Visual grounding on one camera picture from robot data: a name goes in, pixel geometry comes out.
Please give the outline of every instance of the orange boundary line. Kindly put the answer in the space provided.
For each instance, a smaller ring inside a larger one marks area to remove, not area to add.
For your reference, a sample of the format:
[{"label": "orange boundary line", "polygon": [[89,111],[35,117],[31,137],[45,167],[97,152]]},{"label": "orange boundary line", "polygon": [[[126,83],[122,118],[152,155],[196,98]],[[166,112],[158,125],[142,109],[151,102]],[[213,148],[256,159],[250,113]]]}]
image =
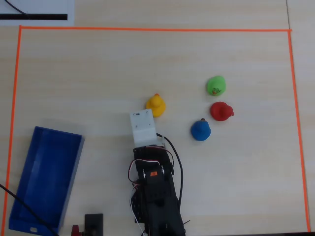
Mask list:
[{"label": "orange boundary line", "polygon": [[22,26],[28,30],[124,30],[124,31],[166,31],[166,32],[289,32],[291,29],[150,29],[120,27],[42,27]]},{"label": "orange boundary line", "polygon": [[307,231],[311,232],[311,223],[310,223],[310,213],[309,213],[309,201],[307,194],[307,183],[306,183],[306,172],[305,172],[305,162],[304,162],[304,152],[303,152],[303,141],[302,141],[302,131],[301,131],[301,122],[300,122],[300,112],[299,112],[299,102],[297,99],[297,90],[296,90],[296,81],[295,81],[295,70],[294,70],[294,61],[293,61],[293,50],[292,50],[292,40],[291,32],[287,32],[287,37],[289,41],[289,51],[290,51],[290,60],[291,60],[291,73],[292,73],[292,82],[293,82],[293,91],[294,91],[294,102],[295,102],[295,112],[296,112],[296,121],[297,121],[297,131],[299,134],[299,144],[300,144],[300,154],[301,154],[301,167],[302,167],[302,180],[303,180],[303,192],[304,192],[304,205],[305,205],[305,217],[307,224]]},{"label": "orange boundary line", "polygon": [[[299,114],[299,105],[298,105],[298,99],[297,99],[294,62],[293,62],[293,51],[292,51],[292,41],[291,41],[292,29],[147,29],[147,28],[112,28],[112,27],[19,26],[18,43],[17,43],[16,59],[15,59],[13,95],[12,95],[8,163],[7,163],[6,180],[5,180],[5,187],[6,188],[9,187],[9,179],[10,179],[11,153],[12,153],[13,129],[14,129],[14,114],[15,114],[15,101],[16,101],[16,87],[17,87],[17,79],[18,79],[18,67],[19,67],[22,29],[29,29],[29,30],[125,30],[125,31],[170,31],[170,32],[287,32],[288,43],[289,43],[289,52],[290,52],[290,61],[291,61],[291,73],[292,73],[292,82],[293,82],[293,91],[294,91],[295,111],[296,111],[297,128],[298,128],[298,135],[299,135],[300,155],[301,155],[305,215],[306,215],[307,230],[308,230],[308,232],[311,232],[307,183],[306,183],[306,172],[305,172],[305,162],[304,162],[303,142],[302,142],[302,131],[301,131],[301,122],[300,122],[300,114]],[[4,193],[1,236],[4,236],[6,210],[7,210],[7,192]]]},{"label": "orange boundary line", "polygon": [[[18,45],[17,45],[17,49],[16,49],[16,58],[15,58],[13,95],[12,95],[12,109],[11,109],[11,125],[10,125],[8,163],[7,163],[7,167],[6,167],[6,179],[5,179],[5,187],[6,188],[9,188],[9,180],[10,180],[11,153],[12,153],[14,113],[15,113],[15,99],[16,99],[16,84],[17,84],[17,80],[18,80],[18,68],[19,68],[20,48],[21,48],[21,34],[22,34],[22,27],[19,26]],[[7,200],[8,200],[8,193],[5,192],[4,193],[4,202],[3,202],[1,236],[4,236],[4,226],[5,226],[5,218],[6,218]]]}]

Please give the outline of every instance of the cable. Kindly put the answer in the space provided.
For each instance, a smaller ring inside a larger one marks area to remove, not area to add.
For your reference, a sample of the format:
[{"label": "cable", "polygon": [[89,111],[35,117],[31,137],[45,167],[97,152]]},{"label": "cable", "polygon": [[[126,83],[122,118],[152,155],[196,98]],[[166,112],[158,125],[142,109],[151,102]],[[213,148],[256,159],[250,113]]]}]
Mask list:
[{"label": "cable", "polygon": [[176,151],[176,149],[174,148],[172,142],[165,136],[162,136],[160,134],[157,133],[157,136],[161,137],[161,138],[165,138],[165,140],[167,140],[167,142],[171,145],[176,157],[177,157],[177,160],[178,160],[178,164],[179,164],[179,167],[181,168],[181,189],[180,189],[180,192],[179,192],[179,209],[181,209],[181,202],[182,202],[182,193],[183,193],[183,181],[184,181],[184,172],[183,172],[183,166],[182,166],[182,163],[181,163],[181,160],[179,159],[179,156],[178,156],[178,153]]},{"label": "cable", "polygon": [[12,193],[10,190],[8,190],[6,187],[4,187],[2,184],[0,184],[0,187],[6,191],[8,194],[10,194],[12,197],[14,197],[19,203],[21,203],[35,218],[38,220],[38,222],[44,226],[46,226],[47,229],[49,229],[50,232],[53,233],[54,236],[59,236],[44,220],[42,220],[36,213],[26,204],[24,203],[18,196],[16,196],[14,193]]},{"label": "cable", "polygon": [[131,212],[132,212],[132,214],[133,214],[133,216],[134,216],[134,219],[136,220],[136,222],[137,222],[137,224],[138,224],[138,226],[139,226],[139,228],[140,228],[140,230],[141,230],[142,235],[144,235],[144,232],[143,232],[143,230],[142,230],[142,228],[141,228],[141,226],[140,226],[140,224],[139,224],[139,222],[138,222],[138,220],[137,220],[137,217],[136,217],[136,215],[135,215],[134,212],[133,212],[132,204],[131,204],[132,192],[133,192],[133,190],[135,189],[136,186],[138,186],[138,184],[134,185],[134,187],[133,187],[132,190],[131,190],[131,194],[130,194],[130,208],[131,208]]},{"label": "cable", "polygon": [[14,8],[15,10],[17,10],[18,12],[20,12],[23,15],[27,16],[27,13],[25,13],[24,11],[21,11],[20,9],[16,8],[15,6],[13,6],[8,0],[4,0],[7,4],[9,4],[12,8]]},{"label": "cable", "polygon": [[155,161],[155,160],[142,160],[142,159],[135,159],[133,160],[131,163],[130,163],[130,166],[129,166],[129,170],[128,170],[128,179],[131,183],[134,183],[134,184],[137,184],[135,181],[131,180],[130,179],[130,171],[131,171],[131,168],[133,166],[133,163],[136,162],[136,161],[144,161],[144,162],[156,162],[160,165],[160,163],[158,161]]},{"label": "cable", "polygon": [[[186,221],[184,224],[187,224],[189,221],[190,221],[190,220]],[[183,225],[184,225],[184,224],[183,224]]]},{"label": "cable", "polygon": [[155,148],[155,149],[162,149],[162,150],[167,151],[172,156],[172,160],[173,160],[173,164],[172,165],[174,167],[174,156],[169,150],[167,150],[166,148],[163,148],[163,147],[155,147],[155,146],[147,146],[146,148]]}]

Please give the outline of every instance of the blue plastic tray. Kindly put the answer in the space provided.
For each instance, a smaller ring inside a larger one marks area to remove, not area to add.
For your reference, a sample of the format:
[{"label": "blue plastic tray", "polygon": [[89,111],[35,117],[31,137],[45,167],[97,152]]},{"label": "blue plastic tray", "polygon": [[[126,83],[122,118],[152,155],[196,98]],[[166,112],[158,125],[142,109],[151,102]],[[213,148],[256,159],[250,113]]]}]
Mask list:
[{"label": "blue plastic tray", "polygon": [[[84,139],[81,135],[35,127],[17,196],[55,232],[63,224]],[[52,233],[14,201],[9,229],[51,236]]]}]

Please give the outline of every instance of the green rubber duck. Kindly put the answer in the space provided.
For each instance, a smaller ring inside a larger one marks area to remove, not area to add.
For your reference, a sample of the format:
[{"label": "green rubber duck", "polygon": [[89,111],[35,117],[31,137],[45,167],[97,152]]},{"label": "green rubber duck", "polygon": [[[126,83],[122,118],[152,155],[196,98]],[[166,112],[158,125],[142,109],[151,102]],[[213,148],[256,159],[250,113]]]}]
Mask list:
[{"label": "green rubber duck", "polygon": [[209,79],[207,91],[212,96],[219,96],[225,92],[226,83],[223,76],[217,75]]}]

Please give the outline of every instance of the light wood surface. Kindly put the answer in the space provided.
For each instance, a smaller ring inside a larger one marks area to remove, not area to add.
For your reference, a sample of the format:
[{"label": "light wood surface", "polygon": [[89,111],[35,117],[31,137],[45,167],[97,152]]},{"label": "light wood surface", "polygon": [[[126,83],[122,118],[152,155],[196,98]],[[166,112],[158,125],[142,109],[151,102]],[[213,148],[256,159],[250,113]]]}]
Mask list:
[{"label": "light wood surface", "polygon": [[312,230],[315,227],[314,7],[312,0],[288,1]]},{"label": "light wood surface", "polygon": [[287,29],[285,0],[76,0],[76,26]]},{"label": "light wood surface", "polygon": [[[11,104],[13,91],[13,77],[18,32],[16,28],[0,28],[0,182],[5,184]],[[2,219],[4,192],[0,192],[0,219]]]},{"label": "light wood surface", "polygon": [[[213,98],[205,83],[217,74],[226,77],[228,87]],[[167,104],[156,119],[157,130],[172,140],[184,167],[187,235],[305,230],[283,32],[23,31],[13,190],[34,126],[83,134],[62,235],[72,224],[82,224],[85,213],[96,212],[104,213],[106,235],[137,235],[128,207],[126,172],[133,148],[128,112],[142,109],[156,92]],[[213,121],[208,109],[215,101],[229,103],[235,116]],[[212,135],[199,143],[189,128],[202,117]],[[175,172],[178,190],[178,165]]]}]

